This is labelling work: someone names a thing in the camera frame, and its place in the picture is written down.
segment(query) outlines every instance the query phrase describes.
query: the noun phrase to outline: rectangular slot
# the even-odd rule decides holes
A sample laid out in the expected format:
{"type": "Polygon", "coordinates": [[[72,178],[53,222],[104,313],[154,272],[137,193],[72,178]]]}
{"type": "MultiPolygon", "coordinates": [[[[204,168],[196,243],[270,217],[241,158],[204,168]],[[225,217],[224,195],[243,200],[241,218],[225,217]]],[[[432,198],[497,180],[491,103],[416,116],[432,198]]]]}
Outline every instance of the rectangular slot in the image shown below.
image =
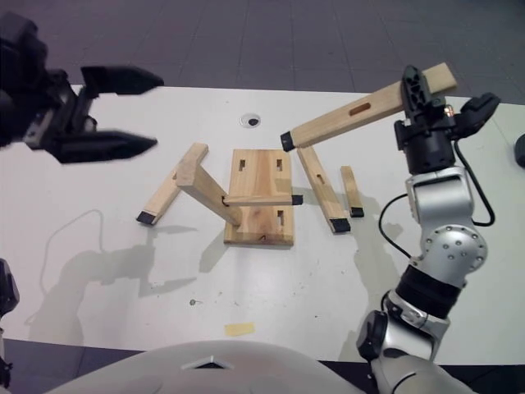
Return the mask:
{"type": "Polygon", "coordinates": [[[363,111],[366,111],[366,110],[370,109],[370,107],[371,107],[370,103],[361,104],[361,105],[359,105],[356,108],[350,109],[349,114],[350,114],[351,117],[353,117],[353,116],[357,115],[358,113],[361,113],[363,111]]]}
{"type": "Polygon", "coordinates": [[[277,211],[277,225],[278,226],[285,225],[285,211],[281,211],[281,210],[277,211]]]}

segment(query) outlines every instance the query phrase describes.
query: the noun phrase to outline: floor tile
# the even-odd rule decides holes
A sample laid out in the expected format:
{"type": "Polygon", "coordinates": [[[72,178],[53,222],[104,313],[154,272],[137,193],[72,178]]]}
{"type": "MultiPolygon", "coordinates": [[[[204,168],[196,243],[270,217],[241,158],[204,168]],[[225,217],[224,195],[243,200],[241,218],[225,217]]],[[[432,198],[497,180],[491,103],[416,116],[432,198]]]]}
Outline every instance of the floor tile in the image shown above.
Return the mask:
{"type": "Polygon", "coordinates": [[[249,2],[244,39],[292,40],[290,0],[249,2]]]}
{"type": "Polygon", "coordinates": [[[239,65],[240,37],[195,37],[189,50],[189,64],[215,64],[230,68],[239,65]]]}
{"type": "Polygon", "coordinates": [[[243,40],[240,65],[251,68],[273,66],[291,68],[294,65],[291,41],[269,39],[243,40]]]}
{"type": "Polygon", "coordinates": [[[17,373],[71,379],[80,367],[84,347],[10,340],[5,341],[5,353],[17,373]]]}
{"type": "Polygon", "coordinates": [[[241,67],[235,86],[241,89],[293,90],[294,72],[290,67],[241,67]]]}
{"type": "Polygon", "coordinates": [[[13,373],[11,376],[9,392],[11,394],[42,394],[43,392],[48,392],[70,380],[71,379],[13,373]]]}
{"type": "Polygon", "coordinates": [[[247,10],[248,0],[210,1],[204,8],[196,35],[240,38],[247,10]]]}
{"type": "Polygon", "coordinates": [[[295,70],[295,90],[354,92],[349,70],[295,70]]]}
{"type": "Polygon", "coordinates": [[[86,347],[84,357],[80,363],[78,376],[86,375],[107,367],[110,364],[127,359],[132,355],[141,353],[138,350],[102,349],[97,347],[86,347]]]}
{"type": "Polygon", "coordinates": [[[419,44],[414,46],[395,46],[395,51],[399,55],[404,66],[412,65],[420,70],[426,70],[448,59],[439,44],[419,44]]]}
{"type": "Polygon", "coordinates": [[[402,71],[404,69],[403,62],[390,44],[381,46],[347,45],[346,53],[350,67],[353,69],[370,71],[402,71]]]}
{"type": "Polygon", "coordinates": [[[180,73],[179,86],[196,88],[234,88],[237,65],[185,64],[180,73]]]}
{"type": "Polygon", "coordinates": [[[180,69],[182,68],[180,63],[133,61],[131,64],[160,76],[165,86],[179,85],[180,69]]]}
{"type": "Polygon", "coordinates": [[[298,68],[348,68],[341,41],[295,39],[294,66],[298,68]]]}
{"type": "Polygon", "coordinates": [[[149,33],[164,32],[169,39],[174,35],[195,34],[207,0],[168,0],[164,2],[149,33]]]}
{"type": "Polygon", "coordinates": [[[154,33],[146,36],[133,54],[134,62],[179,62],[186,60],[193,38],[191,36],[172,36],[154,33]]]}
{"type": "Polygon", "coordinates": [[[420,21],[417,5],[411,0],[373,0],[384,21],[420,21]]]}
{"type": "Polygon", "coordinates": [[[375,92],[399,81],[402,76],[398,71],[352,70],[355,91],[359,93],[375,92]]]}
{"type": "Polygon", "coordinates": [[[491,92],[503,103],[525,104],[525,96],[511,79],[482,76],[464,76],[464,79],[475,96],[491,92]]]}
{"type": "Polygon", "coordinates": [[[392,43],[400,47],[438,42],[434,31],[418,21],[387,21],[385,26],[392,43]]]}

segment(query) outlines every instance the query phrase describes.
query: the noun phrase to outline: wooden leg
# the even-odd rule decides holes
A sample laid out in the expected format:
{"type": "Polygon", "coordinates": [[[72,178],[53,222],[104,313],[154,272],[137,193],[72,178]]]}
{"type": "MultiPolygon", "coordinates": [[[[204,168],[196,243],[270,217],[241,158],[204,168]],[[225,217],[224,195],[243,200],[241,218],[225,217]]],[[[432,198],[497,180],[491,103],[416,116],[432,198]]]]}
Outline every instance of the wooden leg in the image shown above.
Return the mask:
{"type": "Polygon", "coordinates": [[[354,172],[351,166],[341,167],[341,176],[343,177],[343,183],[345,183],[346,199],[348,200],[348,206],[350,209],[351,218],[362,218],[364,217],[363,204],[359,197],[358,185],[355,182],[354,172]]]}
{"type": "Polygon", "coordinates": [[[137,217],[137,221],[151,226],[157,224],[171,202],[179,194],[180,189],[177,187],[175,181],[177,168],[182,163],[195,162],[200,164],[204,156],[206,156],[206,153],[208,153],[208,146],[206,144],[196,142],[191,145],[191,148],[189,148],[182,160],[171,170],[153,197],[146,203],[137,217]]]}
{"type": "Polygon", "coordinates": [[[297,149],[297,154],[332,232],[350,231],[345,210],[337,199],[313,147],[297,149]]]}
{"type": "Polygon", "coordinates": [[[242,212],[238,207],[228,207],[223,200],[226,192],[196,162],[183,163],[177,172],[176,184],[205,207],[233,226],[241,223],[242,212]]]}
{"type": "MultiPolygon", "coordinates": [[[[455,88],[457,83],[445,63],[423,72],[431,93],[455,88]]],[[[283,149],[306,148],[346,131],[357,129],[403,109],[400,82],[386,86],[344,107],[297,126],[281,136],[283,149]]]]}

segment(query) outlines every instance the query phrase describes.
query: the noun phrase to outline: wooden board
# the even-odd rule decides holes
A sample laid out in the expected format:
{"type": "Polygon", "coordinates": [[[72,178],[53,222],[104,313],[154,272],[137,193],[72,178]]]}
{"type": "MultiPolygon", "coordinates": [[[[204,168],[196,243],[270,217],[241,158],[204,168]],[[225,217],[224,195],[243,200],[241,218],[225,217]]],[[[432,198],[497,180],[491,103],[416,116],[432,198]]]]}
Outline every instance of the wooden board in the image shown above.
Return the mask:
{"type": "Polygon", "coordinates": [[[346,212],[337,199],[313,147],[297,149],[297,154],[332,232],[350,231],[346,212]]]}
{"type": "MultiPolygon", "coordinates": [[[[452,89],[457,85],[452,72],[445,63],[429,68],[423,74],[433,94],[452,89]]],[[[400,86],[401,83],[396,82],[295,127],[281,136],[283,148],[286,151],[293,148],[305,148],[401,111],[403,101],[400,86]]]]}
{"type": "Polygon", "coordinates": [[[155,194],[146,203],[137,217],[137,221],[150,226],[157,224],[158,220],[180,192],[179,187],[176,185],[177,168],[182,163],[187,162],[200,164],[204,156],[206,156],[206,153],[208,153],[208,146],[206,144],[200,144],[199,142],[192,144],[181,161],[171,170],[155,194]]]}
{"type": "MultiPolygon", "coordinates": [[[[235,149],[231,162],[229,195],[290,196],[290,157],[282,150],[235,149]]],[[[291,206],[240,207],[239,227],[226,224],[227,244],[293,245],[294,211],[291,206]]]]}
{"type": "Polygon", "coordinates": [[[235,196],[228,195],[224,204],[232,207],[274,207],[277,205],[301,205],[302,195],[252,195],[235,196]]]}
{"type": "Polygon", "coordinates": [[[350,217],[364,217],[363,204],[361,203],[361,197],[359,197],[358,185],[355,181],[355,176],[354,172],[352,171],[352,167],[341,167],[341,176],[343,177],[343,183],[345,184],[346,199],[348,200],[350,217]]]}

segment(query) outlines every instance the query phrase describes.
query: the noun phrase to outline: small wooden block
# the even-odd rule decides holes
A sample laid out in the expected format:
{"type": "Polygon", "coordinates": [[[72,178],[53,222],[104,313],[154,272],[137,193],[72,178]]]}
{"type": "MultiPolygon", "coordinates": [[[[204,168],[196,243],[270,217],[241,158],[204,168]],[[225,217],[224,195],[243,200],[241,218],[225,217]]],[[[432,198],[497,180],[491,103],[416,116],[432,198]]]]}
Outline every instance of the small wooden block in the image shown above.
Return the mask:
{"type": "Polygon", "coordinates": [[[282,205],[302,205],[302,195],[253,195],[236,196],[228,195],[224,198],[224,204],[232,207],[274,207],[282,205]]]}
{"type": "Polygon", "coordinates": [[[363,204],[359,197],[358,185],[355,182],[354,172],[351,166],[341,167],[341,176],[343,177],[343,183],[345,183],[346,199],[348,200],[348,206],[350,209],[351,218],[362,218],[364,217],[363,204]]]}
{"type": "Polygon", "coordinates": [[[198,142],[191,145],[188,152],[184,155],[181,161],[173,168],[170,174],[166,177],[164,182],[159,186],[155,194],[146,203],[139,216],[137,222],[154,226],[158,220],[166,212],[171,202],[179,194],[180,189],[176,185],[177,168],[182,163],[195,162],[200,164],[204,156],[208,153],[208,146],[198,142]]]}
{"type": "MultiPolygon", "coordinates": [[[[290,156],[282,150],[235,149],[229,195],[287,196],[292,194],[290,156]]],[[[248,206],[238,227],[226,223],[226,244],[293,245],[291,206],[248,206]]]]}
{"type": "Polygon", "coordinates": [[[297,154],[332,232],[350,231],[350,223],[345,210],[337,199],[313,147],[299,148],[297,154]]]}

